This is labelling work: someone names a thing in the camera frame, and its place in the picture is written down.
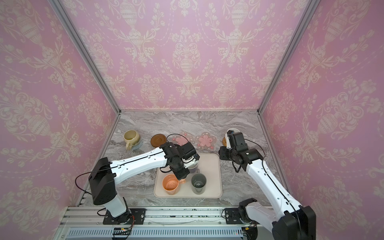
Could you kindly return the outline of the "yellow-green mug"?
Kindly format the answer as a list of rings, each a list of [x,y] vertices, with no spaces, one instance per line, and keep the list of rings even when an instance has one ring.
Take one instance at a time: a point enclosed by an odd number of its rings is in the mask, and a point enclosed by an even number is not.
[[[124,141],[126,143],[126,150],[131,151],[132,146],[141,141],[141,136],[135,130],[128,130],[124,133]]]

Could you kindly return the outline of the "brown wooden round coaster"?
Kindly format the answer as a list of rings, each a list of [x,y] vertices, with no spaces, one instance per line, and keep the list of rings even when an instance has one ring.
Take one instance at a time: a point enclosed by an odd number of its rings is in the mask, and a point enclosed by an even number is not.
[[[166,142],[167,142],[167,138],[163,134],[156,134],[156,135],[152,136],[151,141],[150,141],[151,145],[154,148],[158,148],[161,145],[165,144]]]

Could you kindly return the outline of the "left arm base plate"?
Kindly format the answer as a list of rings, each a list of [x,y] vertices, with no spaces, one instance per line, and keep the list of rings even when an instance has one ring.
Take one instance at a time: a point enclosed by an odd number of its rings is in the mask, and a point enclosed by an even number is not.
[[[146,215],[146,209],[128,208],[128,210],[119,217],[112,217],[110,211],[104,216],[103,225],[143,225]]]

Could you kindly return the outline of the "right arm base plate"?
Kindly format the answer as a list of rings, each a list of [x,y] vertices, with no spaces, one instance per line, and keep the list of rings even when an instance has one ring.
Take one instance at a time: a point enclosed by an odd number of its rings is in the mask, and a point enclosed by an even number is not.
[[[222,213],[222,217],[225,219],[227,225],[250,223],[250,220],[246,217],[245,210],[241,207],[225,208]]]

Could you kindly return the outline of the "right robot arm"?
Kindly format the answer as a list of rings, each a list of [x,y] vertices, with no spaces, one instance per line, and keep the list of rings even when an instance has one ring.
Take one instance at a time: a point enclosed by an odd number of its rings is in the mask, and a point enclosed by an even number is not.
[[[310,207],[304,207],[282,186],[256,150],[237,151],[222,146],[220,160],[238,164],[257,183],[273,210],[254,199],[239,204],[243,222],[255,221],[272,233],[275,240],[315,240],[317,217]]]

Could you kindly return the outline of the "grey mug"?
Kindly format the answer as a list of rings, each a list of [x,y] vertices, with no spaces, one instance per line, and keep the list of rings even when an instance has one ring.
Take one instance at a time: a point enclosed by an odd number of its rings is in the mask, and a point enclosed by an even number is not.
[[[193,192],[197,195],[201,195],[205,191],[207,178],[201,173],[200,169],[197,169],[196,173],[192,177],[191,183]]]

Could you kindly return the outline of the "pink flower coaster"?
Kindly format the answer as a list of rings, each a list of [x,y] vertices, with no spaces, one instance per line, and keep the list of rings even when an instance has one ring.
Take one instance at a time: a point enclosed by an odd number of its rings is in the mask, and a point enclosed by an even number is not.
[[[186,144],[187,142],[190,142],[193,145],[195,144],[195,137],[188,132],[181,132],[179,134],[171,135],[170,140],[180,146]]]
[[[196,137],[197,147],[200,150],[214,150],[217,138],[208,132]]]

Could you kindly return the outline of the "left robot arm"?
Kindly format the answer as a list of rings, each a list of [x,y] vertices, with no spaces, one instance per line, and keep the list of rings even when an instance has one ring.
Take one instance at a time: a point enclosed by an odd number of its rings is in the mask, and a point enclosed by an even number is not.
[[[167,167],[177,180],[183,180],[190,173],[188,167],[199,159],[195,147],[189,142],[182,146],[166,142],[147,153],[123,160],[99,159],[88,180],[93,204],[106,208],[103,224],[133,226],[144,222],[146,210],[129,209],[116,185],[143,172]]]

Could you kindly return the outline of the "blue woven round coaster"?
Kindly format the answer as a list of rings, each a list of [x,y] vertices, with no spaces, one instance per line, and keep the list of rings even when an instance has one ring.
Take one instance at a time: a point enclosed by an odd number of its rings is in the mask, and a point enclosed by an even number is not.
[[[142,144],[143,144],[143,142],[139,141],[137,144],[132,146],[132,150],[135,151],[135,150],[139,149],[142,146]]]

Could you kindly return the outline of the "orange pink mug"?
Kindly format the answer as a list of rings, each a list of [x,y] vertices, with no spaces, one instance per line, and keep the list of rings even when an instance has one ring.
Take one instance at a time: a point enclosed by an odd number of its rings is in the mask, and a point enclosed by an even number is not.
[[[178,180],[174,174],[169,174],[163,178],[162,187],[168,195],[174,195],[177,193],[179,186],[185,182],[186,179]]]

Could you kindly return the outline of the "rattan woven round coaster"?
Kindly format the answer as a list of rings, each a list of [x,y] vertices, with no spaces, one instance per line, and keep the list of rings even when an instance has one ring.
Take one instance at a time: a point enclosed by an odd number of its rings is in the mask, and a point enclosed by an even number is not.
[[[223,146],[227,146],[227,141],[226,141],[226,138],[224,137],[223,139],[222,139],[222,144],[223,144]]]

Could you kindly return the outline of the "lavender white mug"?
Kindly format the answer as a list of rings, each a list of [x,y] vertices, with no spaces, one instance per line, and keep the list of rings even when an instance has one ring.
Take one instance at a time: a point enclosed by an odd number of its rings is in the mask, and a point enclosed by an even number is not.
[[[192,165],[188,166],[188,170],[190,171],[191,174],[194,174],[197,172],[198,169],[198,161],[195,161]]]

